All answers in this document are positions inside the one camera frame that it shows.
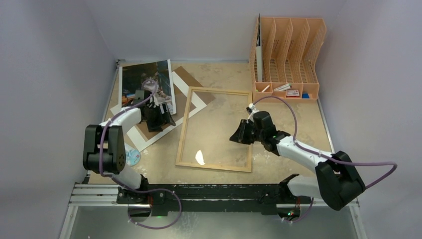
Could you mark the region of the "cat photo print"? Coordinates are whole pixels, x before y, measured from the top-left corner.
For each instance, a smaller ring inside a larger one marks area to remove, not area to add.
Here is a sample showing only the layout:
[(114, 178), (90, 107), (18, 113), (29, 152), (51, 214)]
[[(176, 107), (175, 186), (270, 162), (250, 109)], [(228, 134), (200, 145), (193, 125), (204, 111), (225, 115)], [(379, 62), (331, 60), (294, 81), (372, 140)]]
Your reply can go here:
[(171, 61), (161, 60), (147, 63), (123, 63), (119, 66), (119, 103), (121, 105), (134, 99), (137, 90), (153, 91), (155, 81), (158, 90), (155, 93), (157, 103), (166, 103), (171, 115), (177, 113), (175, 90), (171, 76)]

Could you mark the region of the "clear acrylic sheet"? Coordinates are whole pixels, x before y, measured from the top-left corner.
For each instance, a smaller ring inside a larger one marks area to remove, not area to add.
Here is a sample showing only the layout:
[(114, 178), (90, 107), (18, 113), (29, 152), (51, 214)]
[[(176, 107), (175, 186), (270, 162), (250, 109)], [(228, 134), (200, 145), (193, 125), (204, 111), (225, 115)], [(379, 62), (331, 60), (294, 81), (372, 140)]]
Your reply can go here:
[[(191, 95), (196, 93), (207, 106), (189, 117)], [(251, 146), (231, 142), (251, 94), (245, 91), (192, 88), (186, 103), (176, 165), (201, 169), (251, 172)]]

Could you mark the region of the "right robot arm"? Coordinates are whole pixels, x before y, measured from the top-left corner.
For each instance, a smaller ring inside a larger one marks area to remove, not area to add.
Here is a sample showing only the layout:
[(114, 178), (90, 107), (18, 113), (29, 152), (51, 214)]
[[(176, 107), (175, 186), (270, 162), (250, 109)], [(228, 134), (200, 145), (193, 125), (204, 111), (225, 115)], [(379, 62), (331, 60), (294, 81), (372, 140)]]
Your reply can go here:
[(293, 174), (281, 181), (279, 195), (284, 202), (290, 203), (300, 196), (318, 198), (339, 211), (366, 190), (345, 152), (318, 152), (309, 145), (298, 146), (292, 135), (276, 129), (266, 111), (242, 119), (229, 140), (247, 145), (259, 142), (267, 151), (293, 160), (315, 174), (314, 178)]

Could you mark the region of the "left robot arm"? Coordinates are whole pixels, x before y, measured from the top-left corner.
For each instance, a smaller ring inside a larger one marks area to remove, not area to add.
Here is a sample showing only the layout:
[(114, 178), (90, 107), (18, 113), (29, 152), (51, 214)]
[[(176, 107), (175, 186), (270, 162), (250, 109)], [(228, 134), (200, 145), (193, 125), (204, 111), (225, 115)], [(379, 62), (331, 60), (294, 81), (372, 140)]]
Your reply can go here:
[(146, 123), (149, 132), (162, 132), (164, 126), (175, 125), (167, 104), (159, 104), (155, 93), (137, 91), (134, 99), (113, 117), (85, 129), (83, 167), (110, 178), (129, 191), (130, 199), (137, 204), (148, 199), (150, 190), (145, 177), (126, 163), (124, 135), (142, 122)]

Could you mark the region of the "blue white tape dispenser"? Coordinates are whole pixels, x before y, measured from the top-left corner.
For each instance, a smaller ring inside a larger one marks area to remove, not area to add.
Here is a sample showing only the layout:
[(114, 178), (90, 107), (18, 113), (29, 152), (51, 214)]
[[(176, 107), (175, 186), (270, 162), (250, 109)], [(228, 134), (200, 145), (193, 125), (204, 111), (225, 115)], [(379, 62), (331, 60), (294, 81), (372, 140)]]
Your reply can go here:
[(137, 149), (132, 148), (130, 145), (125, 146), (126, 164), (135, 166), (140, 162), (141, 154)]

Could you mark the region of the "red white small box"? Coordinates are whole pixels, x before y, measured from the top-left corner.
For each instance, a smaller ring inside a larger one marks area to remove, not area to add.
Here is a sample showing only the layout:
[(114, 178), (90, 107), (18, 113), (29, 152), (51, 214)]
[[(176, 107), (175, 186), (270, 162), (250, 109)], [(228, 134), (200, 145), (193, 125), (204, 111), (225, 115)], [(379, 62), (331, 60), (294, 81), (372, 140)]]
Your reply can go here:
[(290, 89), (290, 90), (286, 90), (286, 97), (287, 98), (298, 98), (300, 97), (300, 91), (297, 89)]

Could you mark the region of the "white marker pen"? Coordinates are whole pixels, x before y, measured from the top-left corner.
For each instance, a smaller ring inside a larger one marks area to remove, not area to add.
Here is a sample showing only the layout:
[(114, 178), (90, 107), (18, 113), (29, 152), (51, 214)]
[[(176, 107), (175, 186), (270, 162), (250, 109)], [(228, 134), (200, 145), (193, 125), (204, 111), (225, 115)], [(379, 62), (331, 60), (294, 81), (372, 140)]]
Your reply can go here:
[(284, 84), (284, 85), (281, 85), (281, 86), (274, 88), (273, 91), (281, 92), (281, 91), (289, 90), (290, 88), (291, 88), (291, 84), (287, 83), (287, 84)]

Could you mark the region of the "white folder in organizer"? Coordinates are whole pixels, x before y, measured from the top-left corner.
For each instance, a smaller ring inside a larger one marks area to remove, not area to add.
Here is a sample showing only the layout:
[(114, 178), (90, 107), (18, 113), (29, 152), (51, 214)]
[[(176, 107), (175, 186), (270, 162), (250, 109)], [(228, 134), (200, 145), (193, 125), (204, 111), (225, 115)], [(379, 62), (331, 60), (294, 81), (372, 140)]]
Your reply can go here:
[(256, 40), (256, 66), (257, 66), (257, 82), (263, 81), (263, 59), (262, 59), (262, 41), (261, 41), (261, 14), (258, 15), (258, 31)]

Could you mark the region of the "orange desk file organizer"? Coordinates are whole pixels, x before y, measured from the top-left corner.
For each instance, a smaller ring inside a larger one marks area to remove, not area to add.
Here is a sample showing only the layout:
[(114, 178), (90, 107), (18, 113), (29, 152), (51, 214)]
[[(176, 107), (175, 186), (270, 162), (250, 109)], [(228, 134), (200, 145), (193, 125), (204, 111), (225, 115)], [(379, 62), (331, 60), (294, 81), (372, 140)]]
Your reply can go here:
[[(316, 62), (327, 32), (324, 19), (261, 16), (262, 82), (256, 80), (257, 31), (258, 17), (255, 19), (248, 59), (252, 98), (263, 98), (265, 102), (274, 102), (273, 97), (287, 102), (315, 102), (319, 93)], [(299, 90), (301, 96), (287, 98), (286, 91), (273, 91), (287, 83), (291, 84), (290, 89)], [(271, 85), (270, 88), (262, 93), (267, 85)], [(303, 99), (303, 93), (308, 93), (310, 98)]]

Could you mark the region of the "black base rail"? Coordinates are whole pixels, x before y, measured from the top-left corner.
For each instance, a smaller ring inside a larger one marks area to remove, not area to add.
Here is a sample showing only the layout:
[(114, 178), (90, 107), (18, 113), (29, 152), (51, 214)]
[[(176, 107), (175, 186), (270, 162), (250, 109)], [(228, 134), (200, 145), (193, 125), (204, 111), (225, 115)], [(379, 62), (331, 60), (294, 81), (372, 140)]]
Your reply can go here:
[(132, 191), (106, 184), (77, 184), (70, 204), (75, 206), (129, 206), (151, 210), (153, 216), (169, 212), (239, 212), (296, 217), (299, 206), (327, 206), (339, 211), (355, 200), (340, 191), (317, 197), (318, 189), (295, 193), (286, 179), (278, 184), (150, 184), (143, 179)]

